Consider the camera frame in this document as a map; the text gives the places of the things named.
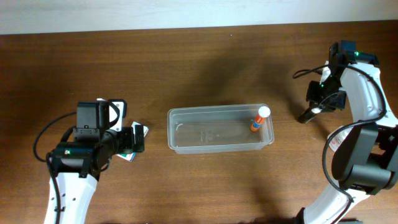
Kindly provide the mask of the clear plastic container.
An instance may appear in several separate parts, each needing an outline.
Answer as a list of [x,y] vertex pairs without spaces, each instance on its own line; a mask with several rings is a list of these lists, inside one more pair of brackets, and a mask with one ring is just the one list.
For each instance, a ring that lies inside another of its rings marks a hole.
[[177,154],[254,151],[274,142],[272,118],[251,131],[263,104],[202,106],[169,110],[169,148]]

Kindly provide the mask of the clear sanitizer bottle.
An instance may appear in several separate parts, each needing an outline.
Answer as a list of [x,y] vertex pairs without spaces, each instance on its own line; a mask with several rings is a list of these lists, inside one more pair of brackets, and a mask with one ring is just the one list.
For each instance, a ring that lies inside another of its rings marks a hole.
[[335,137],[331,139],[328,148],[331,149],[333,152],[336,152],[336,150],[340,147],[340,145],[346,139],[351,130],[352,128],[347,128],[340,131]]

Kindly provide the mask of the black bottle white cap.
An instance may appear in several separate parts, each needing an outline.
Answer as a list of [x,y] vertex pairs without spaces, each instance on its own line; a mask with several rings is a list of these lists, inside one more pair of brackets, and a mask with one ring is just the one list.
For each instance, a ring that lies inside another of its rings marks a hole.
[[297,121],[299,123],[305,124],[311,121],[317,114],[321,113],[322,109],[320,108],[307,108],[298,118]]

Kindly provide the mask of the orange bottle white cap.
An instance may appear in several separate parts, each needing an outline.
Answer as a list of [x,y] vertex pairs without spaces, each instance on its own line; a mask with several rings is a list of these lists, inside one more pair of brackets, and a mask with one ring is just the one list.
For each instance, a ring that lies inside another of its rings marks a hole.
[[254,118],[250,130],[253,132],[258,131],[258,129],[262,126],[264,121],[271,115],[271,110],[268,106],[262,106],[258,109],[257,115]]

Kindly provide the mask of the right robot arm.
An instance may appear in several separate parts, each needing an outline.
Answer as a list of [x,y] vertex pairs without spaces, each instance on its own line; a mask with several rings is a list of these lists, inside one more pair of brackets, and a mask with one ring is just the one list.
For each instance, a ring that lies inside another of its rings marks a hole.
[[340,223],[359,202],[397,183],[397,118],[382,89],[376,55],[360,52],[353,41],[332,44],[328,61],[313,69],[322,77],[309,83],[307,123],[350,104],[353,122],[327,138],[322,152],[326,189],[303,207],[295,223]]

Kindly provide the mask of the white green medicine box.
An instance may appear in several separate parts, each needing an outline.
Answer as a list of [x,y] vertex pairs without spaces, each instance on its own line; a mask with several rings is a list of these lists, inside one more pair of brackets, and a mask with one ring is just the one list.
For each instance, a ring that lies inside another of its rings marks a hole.
[[145,136],[148,128],[133,122],[131,127],[123,127],[119,133],[119,148],[116,155],[121,159],[132,162],[138,153],[145,150]]

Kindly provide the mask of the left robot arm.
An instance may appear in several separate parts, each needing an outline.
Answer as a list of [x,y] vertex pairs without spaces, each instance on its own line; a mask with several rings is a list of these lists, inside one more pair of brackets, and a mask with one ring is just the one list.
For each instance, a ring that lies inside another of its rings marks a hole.
[[68,128],[48,152],[49,202],[46,223],[84,223],[100,175],[113,156],[144,152],[147,128],[123,126],[127,104],[122,99],[79,102],[76,125]]

